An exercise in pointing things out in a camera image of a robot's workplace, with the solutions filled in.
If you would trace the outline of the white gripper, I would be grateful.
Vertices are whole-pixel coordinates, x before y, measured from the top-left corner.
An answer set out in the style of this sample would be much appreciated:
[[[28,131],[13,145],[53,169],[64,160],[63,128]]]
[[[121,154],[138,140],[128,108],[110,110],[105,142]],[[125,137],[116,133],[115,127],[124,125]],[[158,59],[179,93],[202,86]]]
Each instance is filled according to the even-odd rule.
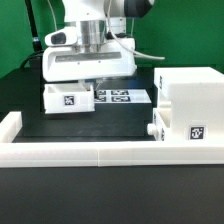
[[[45,37],[42,70],[47,82],[96,79],[95,98],[108,77],[132,76],[134,56],[116,40],[105,38],[104,21],[68,23]]]

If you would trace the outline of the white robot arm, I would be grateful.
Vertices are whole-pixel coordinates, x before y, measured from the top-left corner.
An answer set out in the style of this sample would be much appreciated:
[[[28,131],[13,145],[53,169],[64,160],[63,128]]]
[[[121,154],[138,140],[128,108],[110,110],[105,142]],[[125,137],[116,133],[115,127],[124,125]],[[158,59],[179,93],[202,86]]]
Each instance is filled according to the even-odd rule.
[[[45,37],[43,78],[48,84],[128,77],[135,73],[135,39],[112,20],[142,18],[155,0],[62,0],[65,26]]]

